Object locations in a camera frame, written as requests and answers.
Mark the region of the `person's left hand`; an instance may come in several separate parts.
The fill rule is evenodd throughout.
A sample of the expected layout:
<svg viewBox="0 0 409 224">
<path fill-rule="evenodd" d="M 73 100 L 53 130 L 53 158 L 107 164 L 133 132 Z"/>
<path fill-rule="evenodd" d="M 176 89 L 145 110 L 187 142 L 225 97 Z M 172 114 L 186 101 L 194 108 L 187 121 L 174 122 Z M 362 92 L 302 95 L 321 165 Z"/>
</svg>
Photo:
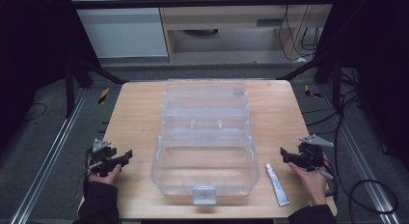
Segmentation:
<svg viewBox="0 0 409 224">
<path fill-rule="evenodd" d="M 116 180 L 116 177 L 119 175 L 121 170 L 122 166 L 120 164 L 117 164 L 115 168 L 106 177 L 101 177 L 99 174 L 89 172 L 87 182 L 100 182 L 113 185 L 114 181 Z"/>
</svg>

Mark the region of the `black curtain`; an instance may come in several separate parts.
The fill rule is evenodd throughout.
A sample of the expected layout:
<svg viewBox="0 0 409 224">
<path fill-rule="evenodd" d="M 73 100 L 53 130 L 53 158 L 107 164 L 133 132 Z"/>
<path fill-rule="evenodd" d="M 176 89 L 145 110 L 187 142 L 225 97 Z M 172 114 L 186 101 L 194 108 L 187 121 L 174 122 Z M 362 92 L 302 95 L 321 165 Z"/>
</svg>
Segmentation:
<svg viewBox="0 0 409 224">
<path fill-rule="evenodd" d="M 97 66 L 99 61 L 75 10 L 51 5 L 69 0 L 0 0 L 0 152 L 32 106 L 35 92 L 62 79 L 60 32 L 68 49 Z"/>
<path fill-rule="evenodd" d="M 385 144 L 409 171 L 409 0 L 339 0 L 320 46 L 334 40 Z"/>
</svg>

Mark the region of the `light wooden desk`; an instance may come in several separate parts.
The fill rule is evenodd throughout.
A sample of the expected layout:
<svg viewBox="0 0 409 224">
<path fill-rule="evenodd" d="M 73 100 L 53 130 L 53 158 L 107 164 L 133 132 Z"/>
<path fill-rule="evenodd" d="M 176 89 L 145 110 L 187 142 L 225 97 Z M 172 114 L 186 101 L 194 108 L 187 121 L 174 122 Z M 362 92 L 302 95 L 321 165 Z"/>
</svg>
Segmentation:
<svg viewBox="0 0 409 224">
<path fill-rule="evenodd" d="M 331 9 L 330 4 L 227 6 L 162 8 L 160 13 L 170 51 L 176 31 L 260 27 L 275 29 L 285 56 L 294 59 L 301 55 L 304 32 L 324 27 Z"/>
</svg>

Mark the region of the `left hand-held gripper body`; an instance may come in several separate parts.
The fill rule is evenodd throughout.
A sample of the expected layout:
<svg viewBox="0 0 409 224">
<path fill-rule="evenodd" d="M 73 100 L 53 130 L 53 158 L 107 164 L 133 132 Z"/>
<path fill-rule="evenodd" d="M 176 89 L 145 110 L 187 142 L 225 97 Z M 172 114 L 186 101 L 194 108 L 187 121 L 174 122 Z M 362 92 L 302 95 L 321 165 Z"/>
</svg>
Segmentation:
<svg viewBox="0 0 409 224">
<path fill-rule="evenodd" d="M 116 153 L 117 149 L 111 147 L 110 141 L 96 139 L 88 149 L 88 156 L 91 158 L 88 169 L 100 177 L 107 177 L 114 169 L 112 160 Z"/>
</svg>

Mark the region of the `black metal stand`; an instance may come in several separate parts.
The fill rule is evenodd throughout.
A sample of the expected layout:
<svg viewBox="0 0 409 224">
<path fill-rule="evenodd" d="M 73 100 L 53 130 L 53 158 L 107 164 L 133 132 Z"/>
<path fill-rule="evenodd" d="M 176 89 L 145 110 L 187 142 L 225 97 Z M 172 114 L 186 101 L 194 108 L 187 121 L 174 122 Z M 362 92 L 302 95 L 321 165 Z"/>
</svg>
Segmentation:
<svg viewBox="0 0 409 224">
<path fill-rule="evenodd" d="M 324 83 L 332 77 L 332 104 L 337 111 L 341 110 L 341 58 L 334 50 L 324 50 L 317 53 L 314 58 L 298 69 L 278 77 L 278 80 L 290 81 L 305 71 L 317 68 L 314 81 L 318 84 Z"/>
<path fill-rule="evenodd" d="M 126 83 L 126 80 L 120 79 L 119 77 L 105 71 L 102 67 L 98 67 L 97 65 L 84 59 L 70 56 L 66 60 L 64 69 L 67 98 L 67 118 L 73 113 L 75 108 L 73 80 L 76 80 L 81 88 L 90 88 L 93 85 L 93 80 L 88 75 L 89 70 L 115 84 Z"/>
</svg>

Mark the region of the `black horizontal frame bar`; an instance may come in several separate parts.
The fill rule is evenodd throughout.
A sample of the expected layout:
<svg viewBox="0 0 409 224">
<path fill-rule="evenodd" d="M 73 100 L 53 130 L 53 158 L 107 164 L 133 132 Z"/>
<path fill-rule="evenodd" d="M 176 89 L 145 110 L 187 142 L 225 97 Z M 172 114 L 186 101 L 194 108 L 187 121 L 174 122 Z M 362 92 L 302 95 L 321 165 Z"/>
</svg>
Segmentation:
<svg viewBox="0 0 409 224">
<path fill-rule="evenodd" d="M 337 0 L 118 0 L 66 3 L 76 10 L 334 4 Z"/>
</svg>

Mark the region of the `white ointment tube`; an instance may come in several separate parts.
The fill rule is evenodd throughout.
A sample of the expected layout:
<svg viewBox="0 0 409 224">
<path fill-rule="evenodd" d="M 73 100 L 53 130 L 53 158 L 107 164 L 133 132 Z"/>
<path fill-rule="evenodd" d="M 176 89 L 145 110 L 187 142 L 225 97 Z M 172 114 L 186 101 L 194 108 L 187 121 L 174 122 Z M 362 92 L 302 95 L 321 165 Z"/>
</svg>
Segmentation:
<svg viewBox="0 0 409 224">
<path fill-rule="evenodd" d="M 279 181 L 279 178 L 270 163 L 265 164 L 265 170 L 273 186 L 278 205 L 280 207 L 288 206 L 290 204 L 290 201 L 287 198 L 286 193 Z"/>
</svg>

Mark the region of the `yellow black tape piece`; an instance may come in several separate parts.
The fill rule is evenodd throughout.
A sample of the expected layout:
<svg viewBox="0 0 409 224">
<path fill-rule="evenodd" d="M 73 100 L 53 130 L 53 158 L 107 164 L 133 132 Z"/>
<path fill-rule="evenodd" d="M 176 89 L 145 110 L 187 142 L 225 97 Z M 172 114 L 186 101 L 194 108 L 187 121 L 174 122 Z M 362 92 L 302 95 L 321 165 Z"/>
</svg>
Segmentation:
<svg viewBox="0 0 409 224">
<path fill-rule="evenodd" d="M 321 93 L 316 85 L 305 85 L 304 93 L 313 98 L 321 98 Z"/>
<path fill-rule="evenodd" d="M 106 98 L 107 98 L 107 95 L 109 94 L 109 91 L 110 91 L 110 88 L 104 88 L 102 91 L 101 91 L 101 94 L 100 94 L 100 96 L 99 96 L 99 99 L 98 99 L 98 104 L 102 104 L 102 103 L 104 103 L 104 101 L 106 100 Z"/>
</svg>

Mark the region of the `aluminium floor rail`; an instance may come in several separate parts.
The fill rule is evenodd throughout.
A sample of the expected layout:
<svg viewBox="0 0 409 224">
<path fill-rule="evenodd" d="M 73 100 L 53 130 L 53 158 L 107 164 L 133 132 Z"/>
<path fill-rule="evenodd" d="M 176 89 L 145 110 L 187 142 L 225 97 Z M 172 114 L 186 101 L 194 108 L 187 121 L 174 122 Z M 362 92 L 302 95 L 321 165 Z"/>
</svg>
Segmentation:
<svg viewBox="0 0 409 224">
<path fill-rule="evenodd" d="M 369 168 L 367 160 L 358 149 L 358 145 L 353 138 L 349 127 L 343 121 L 343 115 L 341 115 L 342 107 L 337 108 L 332 102 L 330 90 L 323 87 L 321 92 L 329 108 L 336 113 L 335 120 L 337 122 L 337 127 L 335 130 L 334 140 L 335 172 L 339 172 L 338 150 L 340 149 L 339 138 L 341 138 L 345 148 L 348 150 L 353 165 L 360 176 L 360 179 L 355 182 L 349 190 L 347 190 L 344 186 L 344 176 L 338 176 L 338 185 L 341 187 L 343 194 L 347 197 L 348 213 L 351 223 L 355 224 L 353 207 L 358 206 L 361 209 L 379 215 L 384 224 L 401 224 L 397 214 L 395 213 L 398 208 L 398 199 L 396 198 L 395 194 L 387 185 L 380 182 L 375 177 L 373 171 Z M 372 201 L 372 208 L 363 206 L 357 199 L 354 198 L 354 193 L 359 186 L 363 186 L 367 190 L 368 196 Z"/>
<path fill-rule="evenodd" d="M 79 90 L 78 96 L 74 101 L 74 107 L 71 114 L 67 118 L 65 118 L 45 159 L 41 164 L 38 173 L 36 174 L 33 182 L 31 183 L 28 191 L 26 192 L 24 199 L 14 212 L 10 224 L 26 224 L 36 202 L 38 201 L 41 195 L 44 185 L 57 161 L 57 158 L 67 141 L 68 135 L 70 134 L 70 131 L 75 124 L 75 121 L 83 106 L 84 99 L 86 98 L 87 94 L 88 89 Z"/>
</svg>

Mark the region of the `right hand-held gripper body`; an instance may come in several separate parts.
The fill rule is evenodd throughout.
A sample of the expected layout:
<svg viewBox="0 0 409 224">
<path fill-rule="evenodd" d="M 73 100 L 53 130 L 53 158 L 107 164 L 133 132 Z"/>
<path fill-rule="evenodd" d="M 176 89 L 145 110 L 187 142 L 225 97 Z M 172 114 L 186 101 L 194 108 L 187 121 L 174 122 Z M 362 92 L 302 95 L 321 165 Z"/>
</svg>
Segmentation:
<svg viewBox="0 0 409 224">
<path fill-rule="evenodd" d="M 323 147 L 335 147 L 333 142 L 327 141 L 316 134 L 300 137 L 299 140 L 301 144 L 298 146 L 298 150 L 304 160 L 301 168 L 306 169 L 308 172 L 324 165 Z"/>
</svg>

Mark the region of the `clear plastic storage box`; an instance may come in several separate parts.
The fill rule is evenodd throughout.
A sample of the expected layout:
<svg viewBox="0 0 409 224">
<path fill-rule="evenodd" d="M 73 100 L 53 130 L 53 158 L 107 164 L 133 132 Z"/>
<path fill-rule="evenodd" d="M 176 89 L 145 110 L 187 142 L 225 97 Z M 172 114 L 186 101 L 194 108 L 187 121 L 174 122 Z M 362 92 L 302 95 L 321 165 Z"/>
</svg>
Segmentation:
<svg viewBox="0 0 409 224">
<path fill-rule="evenodd" d="M 259 181 L 248 93 L 242 79 L 171 79 L 150 180 L 195 205 L 248 195 Z"/>
</svg>

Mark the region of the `person's right hand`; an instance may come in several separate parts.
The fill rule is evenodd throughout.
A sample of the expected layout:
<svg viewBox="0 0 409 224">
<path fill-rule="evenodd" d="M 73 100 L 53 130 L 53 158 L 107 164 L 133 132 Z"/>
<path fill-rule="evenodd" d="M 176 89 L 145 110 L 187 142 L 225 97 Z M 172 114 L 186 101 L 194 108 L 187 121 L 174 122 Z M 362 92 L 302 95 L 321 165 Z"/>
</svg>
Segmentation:
<svg viewBox="0 0 409 224">
<path fill-rule="evenodd" d="M 290 162 L 288 166 L 300 178 L 301 183 L 310 196 L 311 204 L 313 206 L 326 205 L 327 179 L 323 175 L 326 169 L 320 167 L 314 171 L 307 172 L 292 162 Z"/>
</svg>

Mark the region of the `white cabinet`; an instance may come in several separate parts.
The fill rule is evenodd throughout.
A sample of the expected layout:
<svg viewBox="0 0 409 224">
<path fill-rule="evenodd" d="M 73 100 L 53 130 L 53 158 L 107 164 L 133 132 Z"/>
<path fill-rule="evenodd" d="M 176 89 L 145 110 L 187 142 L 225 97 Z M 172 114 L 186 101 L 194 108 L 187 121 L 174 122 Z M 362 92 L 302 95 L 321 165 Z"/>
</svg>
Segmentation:
<svg viewBox="0 0 409 224">
<path fill-rule="evenodd" d="M 156 8 L 78 10 L 77 13 L 99 59 L 168 56 L 162 20 Z"/>
</svg>

